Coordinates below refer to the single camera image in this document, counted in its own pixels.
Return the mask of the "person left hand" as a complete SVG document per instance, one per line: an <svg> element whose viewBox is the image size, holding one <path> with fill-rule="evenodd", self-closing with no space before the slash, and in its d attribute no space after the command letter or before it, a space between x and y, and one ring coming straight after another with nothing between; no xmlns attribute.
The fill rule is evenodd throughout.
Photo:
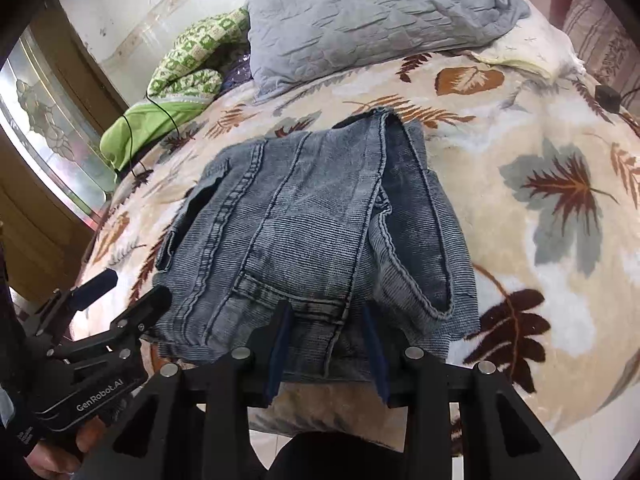
<svg viewBox="0 0 640 480"><path fill-rule="evenodd" d="M90 452L103 438L104 421L95 417L80 427L76 446L81 455ZM26 464L41 479L68 480L78 471L81 459L47 441L40 441L26 457Z"/></svg>

